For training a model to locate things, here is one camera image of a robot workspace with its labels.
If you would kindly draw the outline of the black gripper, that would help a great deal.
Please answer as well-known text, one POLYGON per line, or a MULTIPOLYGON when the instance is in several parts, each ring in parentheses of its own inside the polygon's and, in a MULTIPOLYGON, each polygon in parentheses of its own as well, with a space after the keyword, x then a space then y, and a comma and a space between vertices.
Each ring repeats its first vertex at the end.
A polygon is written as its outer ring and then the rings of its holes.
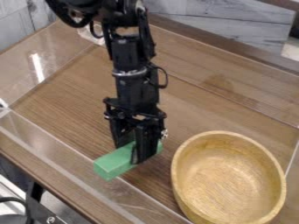
POLYGON ((113 70, 115 97, 103 99, 105 118, 115 148, 134 140, 130 163, 141 164, 157 152, 162 138, 165 113, 158 109, 158 90, 168 83, 158 83, 156 69, 113 70))

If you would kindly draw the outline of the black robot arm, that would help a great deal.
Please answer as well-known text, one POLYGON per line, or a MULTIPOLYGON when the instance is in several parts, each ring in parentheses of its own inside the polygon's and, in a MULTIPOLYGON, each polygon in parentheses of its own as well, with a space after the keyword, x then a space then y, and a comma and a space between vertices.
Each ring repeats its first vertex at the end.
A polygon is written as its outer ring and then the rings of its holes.
POLYGON ((154 42, 142 0, 45 0, 58 19, 73 28, 94 29, 111 60, 115 97, 105 98, 105 118, 114 146, 131 144, 130 162, 142 163, 157 152, 165 113, 157 108, 162 69, 152 63, 154 42))

